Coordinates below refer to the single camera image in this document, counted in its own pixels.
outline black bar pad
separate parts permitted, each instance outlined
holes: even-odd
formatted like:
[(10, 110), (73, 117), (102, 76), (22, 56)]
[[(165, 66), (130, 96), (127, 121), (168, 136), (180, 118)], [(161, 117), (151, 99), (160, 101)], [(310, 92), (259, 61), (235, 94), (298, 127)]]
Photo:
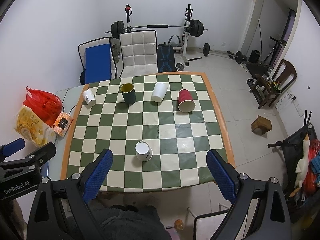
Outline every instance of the black bar pad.
[(168, 25), (160, 24), (160, 25), (147, 25), (147, 28), (168, 28)]

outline orange tissue package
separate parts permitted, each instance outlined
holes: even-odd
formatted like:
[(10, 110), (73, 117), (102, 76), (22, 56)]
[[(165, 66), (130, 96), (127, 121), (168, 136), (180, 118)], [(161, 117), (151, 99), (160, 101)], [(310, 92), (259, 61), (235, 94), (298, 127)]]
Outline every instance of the orange tissue package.
[(70, 114), (61, 112), (57, 120), (54, 122), (52, 129), (58, 135), (60, 135), (61, 137), (64, 137), (72, 121), (73, 121), (73, 118), (71, 117)]

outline silver bolt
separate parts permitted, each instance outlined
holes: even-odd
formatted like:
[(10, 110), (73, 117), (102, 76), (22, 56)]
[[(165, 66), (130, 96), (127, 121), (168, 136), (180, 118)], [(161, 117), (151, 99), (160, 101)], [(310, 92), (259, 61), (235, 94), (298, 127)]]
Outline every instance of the silver bolt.
[(74, 173), (71, 176), (72, 179), (79, 179), (80, 178), (80, 174), (79, 173)]
[(271, 180), (271, 182), (274, 183), (274, 184), (277, 184), (277, 183), (278, 183), (278, 179), (275, 178), (275, 177), (272, 177), (270, 180)]
[(47, 182), (49, 181), (49, 178), (48, 177), (45, 177), (41, 180), (42, 183), (46, 184)]
[(241, 179), (247, 179), (247, 178), (248, 178), (248, 175), (245, 174), (245, 173), (240, 173), (240, 174), (239, 174), (239, 177), (240, 177)]

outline weight plate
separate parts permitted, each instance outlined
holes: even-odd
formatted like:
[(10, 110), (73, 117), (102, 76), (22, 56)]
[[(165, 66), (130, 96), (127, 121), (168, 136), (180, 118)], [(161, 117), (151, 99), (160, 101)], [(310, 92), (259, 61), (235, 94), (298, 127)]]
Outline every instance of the weight plate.
[(190, 21), (190, 30), (189, 33), (193, 37), (197, 37), (198, 31), (199, 31), (199, 25), (197, 20), (191, 20)]
[(199, 20), (198, 20), (198, 26), (199, 26), (199, 31), (198, 31), (198, 36), (197, 37), (199, 37), (199, 36), (201, 36), (203, 34), (203, 23), (200, 22)]
[(243, 61), (243, 54), (241, 53), (241, 51), (237, 51), (236, 53), (236, 62), (238, 64), (240, 64)]
[(203, 55), (205, 55), (206, 57), (209, 55), (210, 52), (210, 44), (209, 43), (205, 43), (203, 46)]
[(123, 21), (118, 21), (117, 30), (118, 30), (118, 35), (120, 37), (120, 34), (124, 33), (124, 23), (123, 23)]
[(114, 22), (113, 24), (111, 24), (111, 35), (115, 39), (119, 39), (117, 24), (118, 24), (118, 22)]

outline barbell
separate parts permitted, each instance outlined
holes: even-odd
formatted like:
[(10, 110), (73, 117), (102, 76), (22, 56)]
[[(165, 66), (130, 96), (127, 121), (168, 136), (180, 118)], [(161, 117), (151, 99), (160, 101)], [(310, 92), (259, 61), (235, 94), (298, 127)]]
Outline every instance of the barbell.
[[(209, 55), (210, 52), (210, 44), (209, 43), (205, 43), (203, 46), (203, 55), (205, 55), (206, 57)], [(230, 50), (227, 51), (227, 53), (222, 52), (222, 51), (215, 51), (215, 53), (220, 53), (226, 56), (229, 56), (230, 58), (233, 59), (233, 57), (235, 58), (235, 61), (240, 64), (242, 62), (246, 62), (248, 60), (246, 55), (243, 55), (241, 53), (241, 51), (237, 51), (236, 54), (232, 53)]]
[(203, 34), (203, 31), (207, 31), (208, 29), (204, 29), (203, 23), (199, 20), (191, 20), (190, 26), (178, 26), (178, 25), (144, 25), (144, 26), (136, 26), (136, 27), (124, 27), (123, 21), (114, 22), (111, 24), (111, 30), (105, 33), (111, 33), (112, 37), (115, 39), (119, 39), (120, 34), (124, 33), (124, 30), (127, 29), (137, 29), (137, 28), (169, 28), (169, 27), (177, 27), (177, 28), (185, 28), (187, 32), (190, 33), (193, 37), (199, 37)]

